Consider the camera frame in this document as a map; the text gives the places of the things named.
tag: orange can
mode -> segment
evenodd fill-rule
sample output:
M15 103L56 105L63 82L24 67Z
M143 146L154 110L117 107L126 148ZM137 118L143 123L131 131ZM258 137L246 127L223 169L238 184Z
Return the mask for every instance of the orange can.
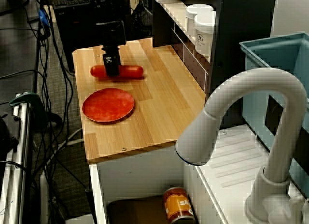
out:
M196 224L187 192L173 187L163 194L163 202L169 224Z

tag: wooden board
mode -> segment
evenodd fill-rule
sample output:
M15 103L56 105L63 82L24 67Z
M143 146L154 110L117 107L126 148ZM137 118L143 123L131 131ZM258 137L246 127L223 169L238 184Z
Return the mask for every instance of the wooden board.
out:
M74 51L73 60L86 158L98 163L164 147L176 141L204 106L205 93L171 46L152 47L152 39L120 46L122 65L140 65L143 79L100 80L90 74L93 65L103 65L100 46ZM84 100L104 88L129 92L133 113L121 122L97 124L82 112Z

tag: blue bin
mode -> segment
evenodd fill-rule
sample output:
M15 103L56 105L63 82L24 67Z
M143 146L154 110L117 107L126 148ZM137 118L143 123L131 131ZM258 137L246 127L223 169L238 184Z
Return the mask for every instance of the blue bin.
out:
M241 50L246 54L245 70L260 67L285 70L301 81L309 96L309 36L306 33L241 42L240 45ZM284 107L284 98L279 93L261 91L244 97L242 113L244 119L269 149L274 141L274 135L265 126L270 95ZM308 111L302 127L309 132ZM303 192L309 196L309 176L294 159L290 174Z

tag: red sausage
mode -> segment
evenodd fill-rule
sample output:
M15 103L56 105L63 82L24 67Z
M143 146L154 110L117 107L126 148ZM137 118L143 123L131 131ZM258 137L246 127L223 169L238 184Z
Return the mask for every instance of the red sausage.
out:
M107 78L105 67L102 65L93 66L90 73L96 78ZM119 66L118 78L141 78L143 73L144 70L141 66Z

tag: jar lid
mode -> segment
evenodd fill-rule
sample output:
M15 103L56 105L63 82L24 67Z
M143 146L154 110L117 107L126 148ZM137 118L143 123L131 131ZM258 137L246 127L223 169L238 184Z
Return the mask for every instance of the jar lid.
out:
M194 17L199 14L199 13L205 13L205 12L210 12L213 11L213 7L211 7L210 5L206 5L206 4L193 4L188 6L185 9L185 14L186 17L188 17L189 19L194 19Z
M213 34L215 22L216 12L214 11L197 14L194 18L196 30L209 34Z

